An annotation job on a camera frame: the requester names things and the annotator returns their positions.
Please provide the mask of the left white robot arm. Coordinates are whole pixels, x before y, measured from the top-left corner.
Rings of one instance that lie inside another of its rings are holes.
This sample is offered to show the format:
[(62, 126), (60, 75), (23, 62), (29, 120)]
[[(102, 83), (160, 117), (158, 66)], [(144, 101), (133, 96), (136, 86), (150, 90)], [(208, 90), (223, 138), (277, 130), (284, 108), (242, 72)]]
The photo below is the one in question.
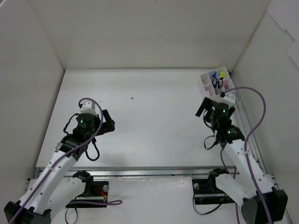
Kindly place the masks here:
[(115, 130), (115, 121), (108, 110), (99, 114), (95, 110), (76, 114), (77, 126), (58, 143), (48, 166), (34, 185), (17, 201), (8, 202), (4, 213), (10, 224), (49, 224), (52, 219), (74, 198), (90, 195), (93, 191), (93, 176), (77, 171), (69, 186), (59, 188), (65, 174), (88, 150), (90, 143), (96, 143), (96, 136)]

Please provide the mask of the black handled scissors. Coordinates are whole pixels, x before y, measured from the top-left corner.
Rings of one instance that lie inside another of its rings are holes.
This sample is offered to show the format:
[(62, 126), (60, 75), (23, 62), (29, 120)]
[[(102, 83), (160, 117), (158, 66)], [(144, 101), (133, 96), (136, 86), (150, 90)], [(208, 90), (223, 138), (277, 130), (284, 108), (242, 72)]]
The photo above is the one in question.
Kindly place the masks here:
[(213, 78), (212, 85), (215, 89), (221, 89), (223, 87), (223, 79)]

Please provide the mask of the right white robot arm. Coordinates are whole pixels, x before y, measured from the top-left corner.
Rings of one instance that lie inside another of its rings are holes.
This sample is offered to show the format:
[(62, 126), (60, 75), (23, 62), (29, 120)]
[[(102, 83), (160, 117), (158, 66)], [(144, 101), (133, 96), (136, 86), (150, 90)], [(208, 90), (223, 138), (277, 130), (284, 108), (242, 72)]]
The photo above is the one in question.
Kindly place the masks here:
[(241, 208), (248, 224), (270, 224), (283, 219), (288, 196), (264, 174), (253, 155), (247, 149), (245, 136), (232, 124), (233, 96), (225, 96), (220, 102), (204, 98), (196, 116), (206, 113), (203, 120), (215, 134), (215, 143), (231, 158), (243, 178), (240, 184), (226, 168), (209, 172), (207, 188), (211, 192), (223, 191)]

